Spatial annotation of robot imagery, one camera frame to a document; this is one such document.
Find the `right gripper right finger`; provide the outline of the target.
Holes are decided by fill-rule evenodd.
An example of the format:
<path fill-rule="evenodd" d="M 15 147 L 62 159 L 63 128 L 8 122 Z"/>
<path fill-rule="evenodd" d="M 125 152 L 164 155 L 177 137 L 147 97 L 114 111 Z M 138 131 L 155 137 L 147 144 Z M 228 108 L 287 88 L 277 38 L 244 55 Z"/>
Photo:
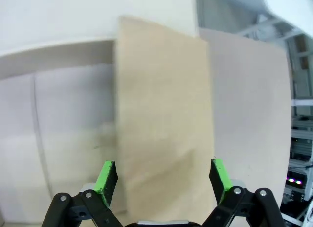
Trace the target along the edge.
<path fill-rule="evenodd" d="M 221 159 L 212 159 L 209 178 L 217 206 L 203 227 L 228 227 L 235 217 L 244 217 L 251 227 L 282 227 L 284 219 L 272 191 L 257 189 L 254 193 L 234 186 Z"/>

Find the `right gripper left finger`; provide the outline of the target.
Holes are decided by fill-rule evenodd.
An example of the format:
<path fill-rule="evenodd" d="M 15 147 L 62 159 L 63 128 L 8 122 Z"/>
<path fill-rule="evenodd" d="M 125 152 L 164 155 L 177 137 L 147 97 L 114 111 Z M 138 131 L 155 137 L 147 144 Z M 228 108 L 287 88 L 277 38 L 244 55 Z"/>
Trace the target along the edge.
<path fill-rule="evenodd" d="M 121 227 L 110 210 L 118 181 L 114 161 L 106 161 L 94 188 L 72 197 L 68 193 L 56 194 L 43 220 L 44 227 L 78 227 L 84 220 L 92 220 L 97 227 Z"/>

